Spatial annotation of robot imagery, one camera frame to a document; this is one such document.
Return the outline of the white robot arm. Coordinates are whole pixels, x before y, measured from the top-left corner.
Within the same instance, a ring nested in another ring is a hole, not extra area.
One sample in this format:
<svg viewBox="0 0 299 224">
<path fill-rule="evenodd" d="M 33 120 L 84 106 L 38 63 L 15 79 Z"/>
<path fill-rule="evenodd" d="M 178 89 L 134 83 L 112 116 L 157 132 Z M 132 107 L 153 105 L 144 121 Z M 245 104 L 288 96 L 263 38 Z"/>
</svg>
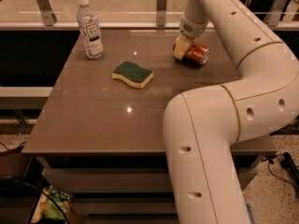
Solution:
<svg viewBox="0 0 299 224">
<path fill-rule="evenodd" d="M 250 224 L 230 146 L 299 115 L 299 62 L 239 0 L 189 0 L 180 30 L 213 23 L 239 80 L 185 91 L 164 111 L 164 146 L 179 224 Z"/>
</svg>

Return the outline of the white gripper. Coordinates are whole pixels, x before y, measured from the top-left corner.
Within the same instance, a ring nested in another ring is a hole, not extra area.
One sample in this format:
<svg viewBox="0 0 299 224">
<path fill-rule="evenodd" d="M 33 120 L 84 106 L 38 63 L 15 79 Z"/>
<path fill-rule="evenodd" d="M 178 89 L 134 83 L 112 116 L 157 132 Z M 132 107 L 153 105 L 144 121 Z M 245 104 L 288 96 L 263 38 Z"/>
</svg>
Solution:
<svg viewBox="0 0 299 224">
<path fill-rule="evenodd" d="M 185 14 L 179 23 L 179 31 L 184 36 L 179 36 L 174 44 L 174 57 L 182 60 L 187 50 L 191 47 L 191 39 L 201 36 L 208 24 L 208 20 L 194 22 L 189 20 Z"/>
</svg>

